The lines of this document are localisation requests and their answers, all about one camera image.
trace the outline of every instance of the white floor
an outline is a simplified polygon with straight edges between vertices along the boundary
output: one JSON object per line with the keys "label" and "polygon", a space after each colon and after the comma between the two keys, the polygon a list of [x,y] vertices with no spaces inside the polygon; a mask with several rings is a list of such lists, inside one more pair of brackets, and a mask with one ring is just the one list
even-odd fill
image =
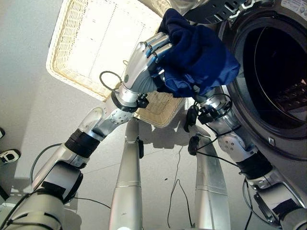
{"label": "white floor", "polygon": [[[4,0],[0,9],[0,127],[6,136],[0,150],[16,148],[22,157],[0,168],[0,185],[18,197],[30,191],[29,172],[37,154],[46,146],[64,142],[87,112],[100,101],[51,77],[45,69],[48,45],[60,9],[61,0]],[[178,116],[165,129],[152,130],[142,123],[141,138],[145,157],[141,160],[144,228],[167,228],[170,191],[176,172],[178,150],[181,153],[178,177],[188,195],[194,220],[196,158],[187,153],[188,136]],[[79,197],[96,199],[108,205],[123,150],[125,125],[109,135],[83,169]],[[52,153],[39,161],[37,168]],[[229,159],[219,150],[221,157]],[[232,229],[244,229],[249,211],[241,193],[243,177],[238,169],[222,162],[229,192]],[[74,200],[66,212],[65,230],[107,229],[109,210],[90,201]],[[172,228],[189,227],[186,202],[176,189],[170,214]],[[249,230],[269,230],[255,217]]]}

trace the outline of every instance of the silver metal pole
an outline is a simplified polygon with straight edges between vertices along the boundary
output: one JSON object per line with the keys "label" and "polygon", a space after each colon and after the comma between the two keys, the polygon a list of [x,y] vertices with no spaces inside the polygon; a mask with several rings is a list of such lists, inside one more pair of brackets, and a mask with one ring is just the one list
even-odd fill
{"label": "silver metal pole", "polygon": [[113,193],[109,230],[142,229],[142,191],[139,162],[139,124],[132,118],[126,129],[124,151]]}
{"label": "silver metal pole", "polygon": [[[199,146],[210,142],[200,137]],[[217,156],[213,144],[199,150]],[[230,230],[227,188],[219,159],[197,153],[196,229]]]}

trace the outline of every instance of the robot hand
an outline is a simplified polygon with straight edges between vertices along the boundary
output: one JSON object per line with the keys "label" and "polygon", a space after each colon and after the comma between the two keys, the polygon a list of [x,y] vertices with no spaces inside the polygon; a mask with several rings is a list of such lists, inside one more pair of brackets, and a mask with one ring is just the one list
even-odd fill
{"label": "robot hand", "polygon": [[140,42],[127,65],[124,87],[134,93],[156,90],[153,77],[157,77],[163,70],[158,63],[171,47],[168,35],[162,32]]}

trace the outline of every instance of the black connector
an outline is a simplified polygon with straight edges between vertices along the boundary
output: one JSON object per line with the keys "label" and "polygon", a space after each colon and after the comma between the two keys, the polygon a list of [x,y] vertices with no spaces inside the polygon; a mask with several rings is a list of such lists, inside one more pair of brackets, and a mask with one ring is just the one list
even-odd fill
{"label": "black connector", "polygon": [[258,151],[256,154],[241,162],[236,162],[247,179],[253,180],[266,175],[273,168],[266,157]]}
{"label": "black connector", "polygon": [[89,158],[100,141],[77,129],[65,142],[65,146],[74,153]]}

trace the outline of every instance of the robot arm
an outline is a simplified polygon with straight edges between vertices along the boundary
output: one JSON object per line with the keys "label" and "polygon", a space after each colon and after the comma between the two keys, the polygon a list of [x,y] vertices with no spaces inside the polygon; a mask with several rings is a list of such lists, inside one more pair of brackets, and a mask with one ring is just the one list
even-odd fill
{"label": "robot arm", "polygon": [[108,134],[128,122],[138,108],[147,106],[145,93],[156,90],[153,77],[162,70],[158,63],[171,46],[164,33],[137,45],[118,93],[112,92],[102,108],[90,111],[58,147],[37,173],[32,183],[34,192],[16,205],[0,229],[61,229],[64,204],[74,197],[83,178],[80,169]]}
{"label": "robot arm", "polygon": [[[229,106],[232,101],[221,92],[203,98],[198,96],[196,100],[201,108],[198,110],[193,106],[189,109],[185,126],[189,128],[189,123],[195,124],[198,116],[202,124],[216,131],[218,145],[232,158],[247,183],[256,191],[254,198],[266,221],[284,230],[306,229],[305,193],[295,189],[247,138],[244,129],[239,128],[239,122]],[[196,154],[198,148],[198,143],[192,143],[190,149]]]}

